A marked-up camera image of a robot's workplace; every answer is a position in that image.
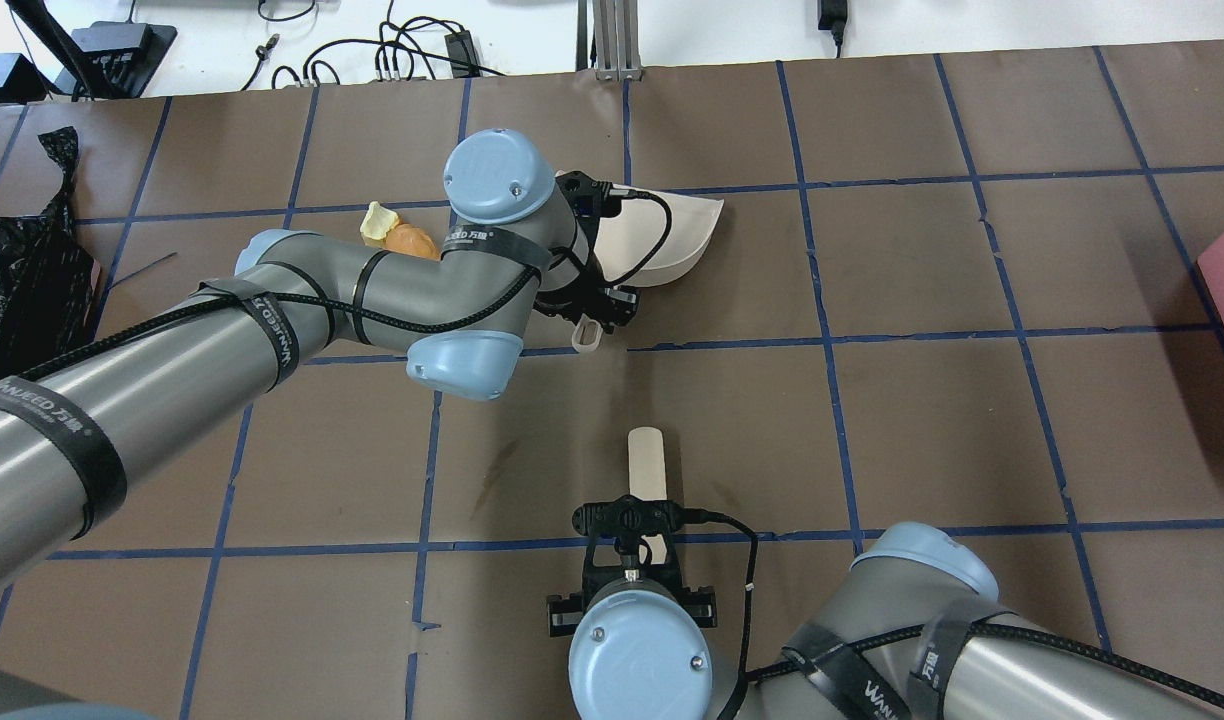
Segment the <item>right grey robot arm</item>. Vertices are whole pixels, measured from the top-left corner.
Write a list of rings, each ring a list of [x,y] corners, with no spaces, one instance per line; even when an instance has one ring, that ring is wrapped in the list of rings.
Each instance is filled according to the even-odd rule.
[[[682,579],[676,539],[721,524],[748,542],[741,647],[714,650],[716,591]],[[1224,693],[1047,632],[1002,605],[979,557],[903,520],[752,667],[759,541],[731,516],[625,495],[584,503],[579,591],[547,598],[583,719],[1220,719]]]

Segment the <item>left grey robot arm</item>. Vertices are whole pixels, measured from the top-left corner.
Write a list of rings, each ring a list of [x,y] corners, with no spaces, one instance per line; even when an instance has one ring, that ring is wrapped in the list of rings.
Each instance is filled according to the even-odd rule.
[[[458,142],[442,184],[439,260],[261,231],[233,277],[1,378],[0,591],[333,342],[387,348],[420,386],[494,400],[532,313],[606,332],[634,320],[638,288],[603,276],[594,240],[602,202],[632,190],[557,173],[515,129]]]

